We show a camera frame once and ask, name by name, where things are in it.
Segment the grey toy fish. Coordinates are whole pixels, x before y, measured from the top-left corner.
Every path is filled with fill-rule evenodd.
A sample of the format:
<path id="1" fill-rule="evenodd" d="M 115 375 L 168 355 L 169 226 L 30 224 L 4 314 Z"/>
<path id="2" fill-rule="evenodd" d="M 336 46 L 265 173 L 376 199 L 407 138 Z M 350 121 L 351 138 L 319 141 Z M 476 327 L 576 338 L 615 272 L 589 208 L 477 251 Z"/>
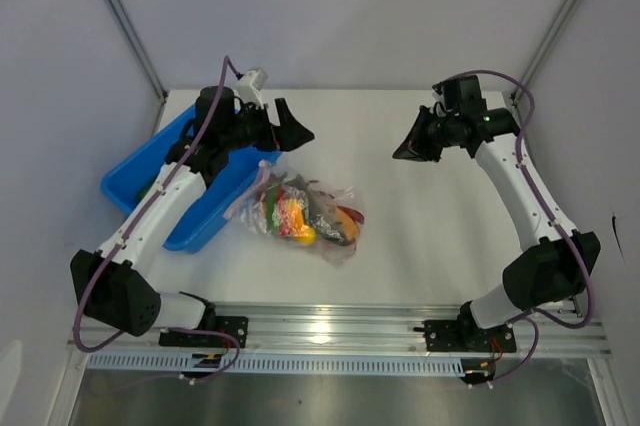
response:
<path id="1" fill-rule="evenodd" d="M 336 203 L 323 189 L 316 188 L 318 182 L 311 182 L 296 175 L 292 183 L 298 187 L 308 201 L 308 219 L 316 233 L 324 240 L 338 246 L 348 246 L 353 240 L 347 237 L 344 227 L 336 217 Z"/>

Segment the clear pink-dotted zip bag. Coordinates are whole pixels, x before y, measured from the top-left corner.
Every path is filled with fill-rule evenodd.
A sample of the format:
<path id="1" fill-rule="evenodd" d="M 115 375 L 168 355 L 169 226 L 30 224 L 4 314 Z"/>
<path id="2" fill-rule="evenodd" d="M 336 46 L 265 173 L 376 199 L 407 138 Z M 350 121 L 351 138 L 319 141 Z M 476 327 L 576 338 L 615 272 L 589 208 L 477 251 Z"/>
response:
<path id="1" fill-rule="evenodd" d="M 357 189 L 335 188 L 262 160 L 224 218 L 338 266 L 355 255 L 366 215 Z"/>

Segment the yellow toy mango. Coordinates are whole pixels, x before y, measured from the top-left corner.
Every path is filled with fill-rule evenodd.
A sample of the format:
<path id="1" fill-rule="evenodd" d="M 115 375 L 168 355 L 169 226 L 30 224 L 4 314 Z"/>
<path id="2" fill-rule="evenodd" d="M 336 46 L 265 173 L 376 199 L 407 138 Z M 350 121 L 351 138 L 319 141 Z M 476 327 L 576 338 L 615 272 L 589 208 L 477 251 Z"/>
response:
<path id="1" fill-rule="evenodd" d="M 302 203 L 295 199 L 292 206 L 288 214 L 279 215 L 279 234 L 302 245 L 313 244 L 316 241 L 316 231 L 306 222 Z"/>

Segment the toy steak slice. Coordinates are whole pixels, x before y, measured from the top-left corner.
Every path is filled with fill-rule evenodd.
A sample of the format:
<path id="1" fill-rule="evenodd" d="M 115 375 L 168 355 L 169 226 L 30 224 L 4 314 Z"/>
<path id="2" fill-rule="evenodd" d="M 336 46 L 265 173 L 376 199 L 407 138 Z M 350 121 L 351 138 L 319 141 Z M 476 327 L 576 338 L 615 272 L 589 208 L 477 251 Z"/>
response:
<path id="1" fill-rule="evenodd" d="M 342 209 L 336 210 L 336 222 L 341 225 L 342 232 L 348 242 L 353 242 L 357 239 L 360 233 L 358 223 Z"/>

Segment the green toy cucumber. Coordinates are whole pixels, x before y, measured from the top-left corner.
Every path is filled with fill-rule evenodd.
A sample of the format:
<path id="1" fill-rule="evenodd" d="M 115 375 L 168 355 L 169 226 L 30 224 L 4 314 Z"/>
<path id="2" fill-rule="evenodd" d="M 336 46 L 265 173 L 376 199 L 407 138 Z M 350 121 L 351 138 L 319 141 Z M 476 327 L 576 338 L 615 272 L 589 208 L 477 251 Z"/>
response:
<path id="1" fill-rule="evenodd" d="M 149 185 L 149 184 L 147 184 L 147 185 L 145 185 L 144 187 L 142 187 L 142 188 L 138 191 L 138 193 L 136 194 L 136 198 L 137 198 L 137 200 L 138 200 L 138 201 L 140 201 L 141 199 L 143 199 L 143 198 L 144 198 L 144 196 L 145 196 L 145 195 L 147 194 L 147 192 L 149 191 L 149 189 L 150 189 L 150 185 Z"/>

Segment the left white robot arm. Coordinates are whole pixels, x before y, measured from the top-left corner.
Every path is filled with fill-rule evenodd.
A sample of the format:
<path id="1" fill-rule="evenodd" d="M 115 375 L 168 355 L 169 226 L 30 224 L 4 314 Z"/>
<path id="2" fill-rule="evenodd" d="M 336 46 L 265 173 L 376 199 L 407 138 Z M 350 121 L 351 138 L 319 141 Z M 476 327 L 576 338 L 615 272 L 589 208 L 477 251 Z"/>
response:
<path id="1" fill-rule="evenodd" d="M 279 121 L 272 123 L 266 106 L 242 97 L 238 88 L 201 90 L 192 116 L 126 221 L 96 250 L 79 250 L 71 260 L 76 342 L 84 317 L 114 328 L 118 335 L 139 337 L 160 327 L 181 329 L 197 346 L 215 338 L 210 302 L 190 293 L 160 292 L 148 276 L 157 253 L 188 210 L 217 185 L 233 152 L 289 152 L 313 140 L 285 99 L 276 99 L 275 106 Z"/>

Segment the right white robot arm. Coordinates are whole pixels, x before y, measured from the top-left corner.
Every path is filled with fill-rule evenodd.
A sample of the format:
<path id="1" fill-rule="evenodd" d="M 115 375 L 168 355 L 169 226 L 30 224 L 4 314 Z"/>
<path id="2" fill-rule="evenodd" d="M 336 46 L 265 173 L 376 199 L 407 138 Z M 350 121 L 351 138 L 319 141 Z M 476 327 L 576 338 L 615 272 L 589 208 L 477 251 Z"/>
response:
<path id="1" fill-rule="evenodd" d="M 491 109 L 481 91 L 482 71 L 447 78 L 433 87 L 433 106 L 420 108 L 396 159 L 437 162 L 459 147 L 476 161 L 496 188 L 515 227 L 521 253 L 502 272 L 500 284 L 460 307 L 458 341 L 468 349 L 489 342 L 493 328 L 533 313 L 570 329 L 586 327 L 595 312 L 591 273 L 601 251 L 593 232 L 582 232 L 561 210 L 532 164 L 525 146 L 528 118 L 518 121 L 505 108 Z M 543 305 L 585 294 L 586 311 L 570 323 Z"/>

